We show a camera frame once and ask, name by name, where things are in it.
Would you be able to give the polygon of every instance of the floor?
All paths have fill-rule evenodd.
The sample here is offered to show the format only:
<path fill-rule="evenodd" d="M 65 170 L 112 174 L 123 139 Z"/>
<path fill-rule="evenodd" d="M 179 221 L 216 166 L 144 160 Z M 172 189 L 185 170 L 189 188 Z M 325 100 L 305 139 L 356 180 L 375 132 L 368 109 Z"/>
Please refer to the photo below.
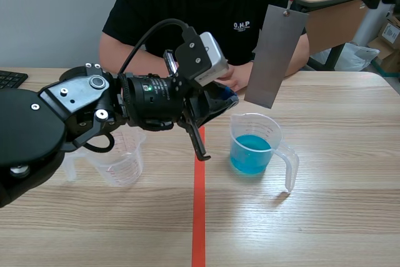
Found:
<path fill-rule="evenodd" d="M 369 65 L 367 68 L 363 69 L 363 71 L 379 74 L 379 72 L 372 65 Z M 399 78 L 384 78 L 384 79 L 393 87 L 394 90 L 397 91 L 397 93 L 400 94 L 400 80 L 399 80 Z"/>

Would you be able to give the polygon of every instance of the black cable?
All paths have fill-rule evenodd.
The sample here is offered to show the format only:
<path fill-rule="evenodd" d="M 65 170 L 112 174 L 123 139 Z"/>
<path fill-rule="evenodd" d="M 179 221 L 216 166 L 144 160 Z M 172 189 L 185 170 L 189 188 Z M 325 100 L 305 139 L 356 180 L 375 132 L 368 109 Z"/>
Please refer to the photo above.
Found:
<path fill-rule="evenodd" d="M 178 25 L 182 28 L 182 30 L 187 29 L 189 26 L 178 19 L 165 19 L 161 22 L 158 22 L 156 25 L 154 25 L 151 29 L 149 29 L 149 31 L 144 34 L 144 36 L 139 40 L 139 42 L 137 42 L 137 44 L 135 45 L 134 49 L 131 51 L 131 53 L 129 54 L 129 56 L 126 58 L 125 63 L 122 65 L 121 69 L 119 70 L 119 73 L 123 73 L 125 72 L 127 66 L 129 65 L 129 63 L 132 61 L 132 58 L 134 57 L 134 55 L 137 53 L 137 51 L 140 49 L 140 47 L 142 47 L 142 45 L 144 43 L 146 43 L 146 41 L 159 29 L 163 28 L 164 26 L 167 25 Z"/>
<path fill-rule="evenodd" d="M 110 152 L 114 145 L 115 145 L 115 140 L 114 137 L 112 136 L 112 134 L 110 133 L 106 133 L 104 134 L 105 137 L 107 137 L 108 141 L 110 142 L 110 144 L 106 147 L 106 148 L 100 148 L 97 146 L 93 146 L 92 144 L 86 143 L 83 147 L 85 147 L 86 149 L 93 151 L 94 153 L 108 153 Z"/>

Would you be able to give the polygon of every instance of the red tape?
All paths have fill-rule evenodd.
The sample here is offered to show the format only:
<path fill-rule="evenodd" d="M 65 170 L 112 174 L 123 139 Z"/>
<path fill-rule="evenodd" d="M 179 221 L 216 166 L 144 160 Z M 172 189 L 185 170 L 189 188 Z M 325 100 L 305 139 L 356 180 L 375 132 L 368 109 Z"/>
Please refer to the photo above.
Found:
<path fill-rule="evenodd" d="M 203 143 L 206 130 L 199 129 Z M 194 158 L 192 267 L 206 266 L 206 162 Z"/>

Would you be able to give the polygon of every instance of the measuring cup handle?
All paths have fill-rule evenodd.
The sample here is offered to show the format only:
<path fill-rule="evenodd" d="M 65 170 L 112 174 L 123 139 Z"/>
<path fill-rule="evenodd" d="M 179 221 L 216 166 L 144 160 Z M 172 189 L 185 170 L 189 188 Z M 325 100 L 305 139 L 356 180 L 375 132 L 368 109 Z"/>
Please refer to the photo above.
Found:
<path fill-rule="evenodd" d="M 75 156 L 66 154 L 66 157 L 61 164 L 62 170 L 64 170 L 67 177 L 67 181 L 76 180 L 75 159 Z"/>
<path fill-rule="evenodd" d="M 286 163 L 286 189 L 290 193 L 296 182 L 299 169 L 299 156 L 286 143 L 281 142 L 278 149 L 274 151 Z"/>

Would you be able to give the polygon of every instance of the metal sheet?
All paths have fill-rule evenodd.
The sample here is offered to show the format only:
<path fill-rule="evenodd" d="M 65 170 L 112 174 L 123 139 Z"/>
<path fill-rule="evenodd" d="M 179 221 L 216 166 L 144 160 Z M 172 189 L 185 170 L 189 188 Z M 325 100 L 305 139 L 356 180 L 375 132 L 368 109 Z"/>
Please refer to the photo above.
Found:
<path fill-rule="evenodd" d="M 245 101 L 271 109 L 290 60 L 306 26 L 308 15 L 268 6 L 264 26 L 258 39 Z"/>

